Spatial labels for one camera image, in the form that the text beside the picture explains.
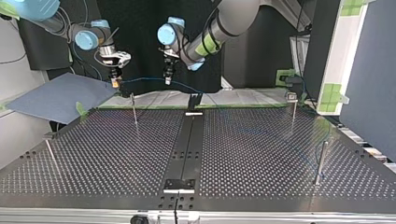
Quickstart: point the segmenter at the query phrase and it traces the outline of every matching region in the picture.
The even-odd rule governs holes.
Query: cable
[[[106,41],[105,42],[103,42],[104,44],[107,42],[107,40],[109,40],[110,38],[112,38],[115,34],[116,34],[116,32],[118,31],[120,29],[120,27],[117,27],[114,31],[113,31],[113,33],[111,33],[111,35],[106,39]]]
[[[160,78],[160,77],[140,77],[140,78],[133,79],[133,80],[125,80],[125,81],[122,81],[122,83],[133,83],[133,82],[137,82],[137,81],[141,81],[141,80],[165,81],[164,78]],[[187,88],[187,89],[189,89],[189,90],[191,90],[191,91],[194,91],[194,92],[196,92],[196,93],[201,93],[201,94],[206,95],[206,96],[216,105],[216,107],[217,107],[218,109],[220,109],[219,105],[216,103],[216,101],[215,101],[209,94],[207,94],[207,93],[205,93],[205,92],[203,92],[203,91],[198,91],[198,90],[196,90],[195,88],[193,88],[193,87],[191,87],[191,86],[188,86],[188,85],[186,85],[186,84],[184,84],[184,83],[181,83],[181,82],[172,81],[171,84],[177,84],[177,85],[179,85],[179,86],[185,87],[185,88]],[[294,150],[296,150],[297,153],[298,153],[298,155],[299,155],[299,157],[300,157],[303,161],[305,161],[305,162],[311,167],[311,169],[312,169],[314,172],[316,171],[315,166],[314,166],[314,165],[312,164],[312,162],[304,155],[304,153],[303,153],[300,149],[298,149],[297,147],[293,147],[293,146],[292,146],[291,144],[289,144],[287,141],[282,140],[281,137],[277,136],[275,133],[272,133],[272,135],[273,135],[274,137],[276,137],[278,140],[282,141],[284,144],[286,144],[286,145],[292,147]]]
[[[75,75],[76,71],[74,70],[74,68],[72,66],[69,66],[69,69],[72,71],[72,73]]]
[[[1,62],[0,64],[16,63],[16,62],[19,62],[22,59],[24,59],[24,57],[26,57],[26,52],[19,59],[16,59],[16,60],[13,60],[13,61],[9,61],[9,62]]]
[[[82,0],[83,2],[84,2],[84,6],[85,6],[85,21],[84,21],[84,27],[85,27],[85,25],[87,24],[87,22],[88,22],[88,16],[89,16],[89,14],[90,14],[90,12],[89,12],[89,10],[88,10],[88,4],[87,4],[87,1],[86,0]]]
[[[296,27],[297,33],[298,33],[298,29],[299,29],[299,27],[300,27],[301,17],[303,16],[304,6],[305,6],[305,0],[303,0],[303,2],[302,2],[302,4],[301,4],[301,10],[300,10],[300,13],[299,13],[299,15],[298,15],[297,27]],[[305,80],[304,80],[304,72],[303,72],[302,67],[301,67],[301,65],[300,65],[300,60],[299,60],[299,55],[300,55],[300,54],[299,54],[299,50],[298,50],[298,35],[296,35],[296,40],[295,40],[295,42],[296,42],[297,65],[298,65],[298,68],[299,68],[299,70],[300,70],[300,75],[299,75],[299,77],[301,78],[301,80],[302,80],[303,83],[304,83],[304,89],[303,89],[303,91],[306,92],[306,94],[308,95],[308,98],[310,99],[310,101],[311,101],[311,103],[312,103],[312,106],[315,108],[315,110],[318,110],[317,105],[315,105],[314,100],[312,99],[312,96],[311,96],[311,94],[309,93],[308,88],[306,87],[306,83],[305,83]]]

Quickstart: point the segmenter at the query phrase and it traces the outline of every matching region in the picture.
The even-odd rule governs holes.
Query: metal bracket
[[[163,192],[193,194],[195,192],[195,180],[167,179]]]
[[[203,95],[201,93],[190,95],[189,107],[187,109],[186,116],[202,116],[204,114],[202,111],[195,108],[201,103],[202,97]]]
[[[345,95],[341,95],[340,103],[342,103],[344,105],[349,105],[349,98]]]

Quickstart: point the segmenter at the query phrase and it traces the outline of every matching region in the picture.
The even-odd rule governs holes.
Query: black curtain
[[[163,53],[157,40],[157,31],[169,16],[186,21],[186,34],[193,40],[203,30],[205,21],[215,7],[209,0],[98,0],[102,18],[108,20],[113,29],[120,27],[115,35],[119,50],[133,55],[131,63],[123,69],[123,78],[163,77]],[[174,80],[207,93],[220,89],[221,53],[209,57],[198,72],[188,71],[184,63],[177,65]],[[165,86],[161,81],[139,81],[125,83],[123,94],[140,94],[149,91],[175,89],[192,92],[178,85]]]

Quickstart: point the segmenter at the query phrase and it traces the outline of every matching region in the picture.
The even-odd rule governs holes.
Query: blue cable
[[[141,80],[165,81],[164,78],[160,78],[160,77],[140,77],[140,78],[136,78],[136,79],[133,79],[133,80],[122,81],[122,83],[134,83],[134,82],[141,81]],[[203,92],[203,91],[198,91],[198,90],[196,90],[195,88],[193,88],[193,87],[191,87],[191,86],[188,86],[188,85],[186,85],[186,84],[184,84],[184,83],[181,83],[181,82],[172,81],[171,83],[175,83],[175,84],[177,84],[177,85],[179,85],[179,86],[185,87],[185,88],[187,88],[187,89],[189,89],[189,90],[191,90],[191,91],[194,91],[194,92],[196,92],[196,93],[204,94],[204,95],[206,95],[207,97],[209,97],[210,100],[213,101],[213,103],[214,103],[216,106],[218,106],[218,104],[213,100],[213,98],[212,98],[209,94],[207,94],[207,93],[205,93],[205,92]],[[279,139],[280,141],[282,141],[284,144],[290,146],[290,144],[289,144],[287,141],[282,140],[280,137],[276,137],[276,138]],[[299,157],[300,157],[303,161],[305,161],[305,162],[311,167],[311,169],[313,170],[313,172],[315,172],[315,171],[316,171],[315,166],[314,166],[314,165],[312,164],[312,162],[302,153],[302,151],[301,151],[300,149],[297,149],[296,147],[292,147],[292,148],[295,149],[295,150],[298,152]]]

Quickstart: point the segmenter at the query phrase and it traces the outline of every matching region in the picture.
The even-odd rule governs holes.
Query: gray cloth
[[[80,116],[76,110],[78,102],[85,110],[90,110],[108,100],[115,92],[108,83],[68,73],[29,91],[9,103],[7,108],[22,114],[69,124]]]

